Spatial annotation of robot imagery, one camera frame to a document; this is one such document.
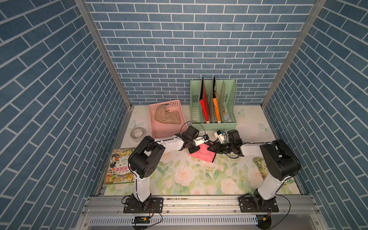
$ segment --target tape roll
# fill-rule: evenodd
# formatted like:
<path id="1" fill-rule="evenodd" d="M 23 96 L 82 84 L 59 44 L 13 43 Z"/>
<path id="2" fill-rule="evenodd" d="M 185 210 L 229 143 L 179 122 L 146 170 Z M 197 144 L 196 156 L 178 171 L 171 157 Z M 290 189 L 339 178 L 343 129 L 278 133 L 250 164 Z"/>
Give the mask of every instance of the tape roll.
<path id="1" fill-rule="evenodd" d="M 137 127 L 130 132 L 130 137 L 134 142 L 141 142 L 146 136 L 144 128 Z"/>

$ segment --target aluminum frame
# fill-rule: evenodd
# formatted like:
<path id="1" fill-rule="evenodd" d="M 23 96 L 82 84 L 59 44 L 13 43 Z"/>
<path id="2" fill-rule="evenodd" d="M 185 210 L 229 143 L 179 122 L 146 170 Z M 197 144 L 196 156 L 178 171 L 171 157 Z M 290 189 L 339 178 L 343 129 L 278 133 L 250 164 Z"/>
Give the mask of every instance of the aluminum frame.
<path id="1" fill-rule="evenodd" d="M 274 81 L 272 82 L 270 89 L 267 91 L 266 96 L 263 98 L 261 102 L 262 108 L 265 108 L 267 103 L 270 101 L 272 94 L 276 90 L 277 86 L 281 82 L 284 74 L 286 73 L 287 69 L 289 68 L 291 62 L 293 61 L 295 55 L 297 54 L 300 46 L 303 44 L 304 39 L 306 38 L 309 30 L 312 28 L 313 23 L 316 21 L 319 13 L 321 12 L 323 6 L 325 5 L 327 0 L 316 0 L 314 3 L 309 15 L 301 27 L 298 36 L 296 37 L 293 46 L 291 47 L 290 51 L 287 53 L 285 57 L 284 63 L 281 65 L 278 74 L 276 75 Z"/>
<path id="2" fill-rule="evenodd" d="M 89 31 L 91 32 L 91 36 L 94 40 L 94 42 L 97 45 L 98 50 L 101 53 L 101 56 L 103 58 L 103 60 L 106 63 L 107 68 L 110 71 L 111 77 L 114 80 L 121 96 L 123 97 L 123 100 L 125 102 L 125 104 L 127 105 L 128 109 L 130 110 L 132 107 L 132 104 L 129 100 L 129 97 L 127 95 L 127 93 L 125 92 L 124 86 L 119 78 L 119 75 L 114 67 L 114 64 L 110 58 L 110 55 L 106 49 L 106 46 L 104 44 L 104 42 L 102 41 L 101 35 L 98 32 L 97 26 L 95 24 L 95 22 L 93 21 L 92 15 L 88 9 L 88 6 L 86 4 L 85 0 L 75 0 L 75 4 L 78 7 L 79 12 L 81 12 L 82 18 L 84 19 L 84 22 L 86 23 Z"/>
<path id="3" fill-rule="evenodd" d="M 285 195 L 291 203 L 290 215 L 305 215 L 315 222 L 317 230 L 327 229 L 319 208 L 311 195 Z M 253 217 L 254 215 L 267 213 L 241 213 L 239 195 L 203 195 L 203 196 L 153 196 L 163 197 L 163 211 L 165 216 L 233 216 Z M 99 196 L 89 197 L 78 221 L 76 229 L 86 230 L 94 217 L 129 217 L 141 214 L 123 213 L 124 204 L 121 203 L 123 196 Z M 276 197 L 279 212 L 272 215 L 285 215 L 289 210 L 289 203 L 283 197 Z"/>
<path id="4" fill-rule="evenodd" d="M 113 148 L 120 148 L 121 143 L 123 142 L 123 139 L 124 139 L 125 132 L 127 131 L 127 128 L 128 128 L 128 125 L 129 125 L 130 117 L 132 116 L 133 108 L 134 108 L 134 106 L 132 106 L 131 109 L 128 109 L 127 110 L 127 113 L 124 116 L 123 122 L 121 123 L 120 129 L 119 129 L 119 133 L 118 133 L 118 135 L 117 135 L 117 137 L 115 139 Z M 103 168 L 100 181 L 98 182 L 96 191 L 94 193 L 95 196 L 99 196 L 100 195 L 101 189 L 104 186 L 103 185 L 103 182 L 104 182 L 104 179 L 105 179 L 104 176 L 106 175 L 106 171 L 107 171 L 107 167 L 108 167 L 108 161 L 105 163 L 105 166 Z"/>

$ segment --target picture book cover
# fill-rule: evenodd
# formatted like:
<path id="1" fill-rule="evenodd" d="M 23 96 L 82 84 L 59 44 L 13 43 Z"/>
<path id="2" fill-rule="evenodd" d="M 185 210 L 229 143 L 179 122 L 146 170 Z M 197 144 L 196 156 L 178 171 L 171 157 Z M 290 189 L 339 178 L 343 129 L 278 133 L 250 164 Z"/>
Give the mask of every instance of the picture book cover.
<path id="1" fill-rule="evenodd" d="M 134 175 L 128 168 L 128 158 L 135 148 L 113 148 L 107 167 L 105 185 L 133 182 Z"/>

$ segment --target cable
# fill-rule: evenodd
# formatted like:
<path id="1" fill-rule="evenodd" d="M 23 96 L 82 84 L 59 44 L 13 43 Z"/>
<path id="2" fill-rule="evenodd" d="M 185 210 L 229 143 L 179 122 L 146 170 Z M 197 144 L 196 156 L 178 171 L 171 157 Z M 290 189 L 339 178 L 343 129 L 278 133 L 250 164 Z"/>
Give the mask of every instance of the cable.
<path id="1" fill-rule="evenodd" d="M 210 140 L 208 140 L 209 142 L 212 142 L 212 143 L 215 143 L 216 141 L 218 141 L 219 139 L 217 138 L 215 141 L 210 141 Z"/>
<path id="2" fill-rule="evenodd" d="M 290 209 L 291 209 L 291 203 L 290 203 L 290 200 L 289 199 L 287 199 L 286 197 L 284 197 L 283 195 L 278 195 L 278 194 L 276 194 L 276 196 L 279 196 L 279 197 L 283 197 L 283 198 L 285 198 L 288 202 L 289 202 L 289 211 L 287 211 L 287 213 L 286 213 L 286 215 L 276 224 L 276 225 L 274 225 L 273 227 L 270 227 L 268 230 L 270 230 L 270 229 L 273 229 L 274 227 L 276 227 L 279 223 L 281 223 L 281 221 L 283 221 L 286 217 L 287 217 L 287 215 L 289 214 L 289 212 L 290 212 Z"/>
<path id="3" fill-rule="evenodd" d="M 157 222 L 157 223 L 153 224 L 153 225 L 156 225 L 156 224 L 161 223 L 161 222 L 163 221 L 163 216 L 161 215 L 161 213 L 159 213 L 156 209 L 154 209 L 154 208 L 152 208 L 152 207 L 150 207 L 150 206 L 147 206 L 147 207 L 151 208 L 151 209 L 152 209 L 152 211 L 157 212 L 157 213 L 158 213 L 158 214 L 160 214 L 160 216 L 161 216 L 161 220 L 160 220 L 159 222 Z"/>
<path id="4" fill-rule="evenodd" d="M 154 213 L 154 210 L 153 210 L 153 204 L 151 204 L 152 205 L 152 216 L 151 216 L 151 218 L 153 217 L 153 213 Z"/>
<path id="5" fill-rule="evenodd" d="M 235 158 L 232 158 L 232 157 L 230 157 L 227 153 L 226 153 L 226 155 L 227 155 L 227 157 L 228 157 L 228 158 L 231 158 L 231 159 L 237 159 L 237 158 L 239 158 L 239 156 L 237 156 L 237 157 L 235 157 Z"/>
<path id="6" fill-rule="evenodd" d="M 244 142 L 242 141 L 244 144 L 264 144 L 264 143 L 268 143 L 268 142 Z"/>
<path id="7" fill-rule="evenodd" d="M 187 122 L 185 122 L 185 123 L 183 124 L 183 126 L 180 128 L 179 134 L 180 134 L 180 132 L 181 132 L 181 129 L 182 129 L 182 128 L 184 127 L 184 125 L 185 125 L 186 123 L 188 123 L 188 122 L 195 122 L 196 124 L 199 124 L 200 126 L 202 126 L 202 129 L 204 130 L 205 135 L 206 135 L 206 130 L 205 130 L 205 128 L 203 127 L 203 125 L 202 125 L 201 123 L 199 123 L 199 122 L 196 122 L 196 121 L 187 121 Z"/>
<path id="8" fill-rule="evenodd" d="M 123 204 L 123 205 L 125 205 L 125 203 L 123 203 L 123 200 L 124 200 L 124 198 L 125 197 L 130 197 L 130 196 L 124 196 L 122 199 L 121 199 L 121 203 Z"/>

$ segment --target pink cloth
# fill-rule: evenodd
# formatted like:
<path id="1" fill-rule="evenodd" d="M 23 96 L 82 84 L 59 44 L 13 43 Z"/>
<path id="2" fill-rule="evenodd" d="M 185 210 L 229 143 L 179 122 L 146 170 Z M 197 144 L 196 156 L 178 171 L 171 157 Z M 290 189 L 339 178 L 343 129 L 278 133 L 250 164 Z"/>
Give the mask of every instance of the pink cloth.
<path id="1" fill-rule="evenodd" d="M 204 161 L 212 163 L 213 160 L 215 159 L 216 153 L 208 151 L 207 148 L 209 146 L 204 143 L 201 144 L 199 147 L 200 149 L 198 151 L 196 151 L 195 153 L 189 154 L 189 155 L 199 160 L 204 160 Z"/>

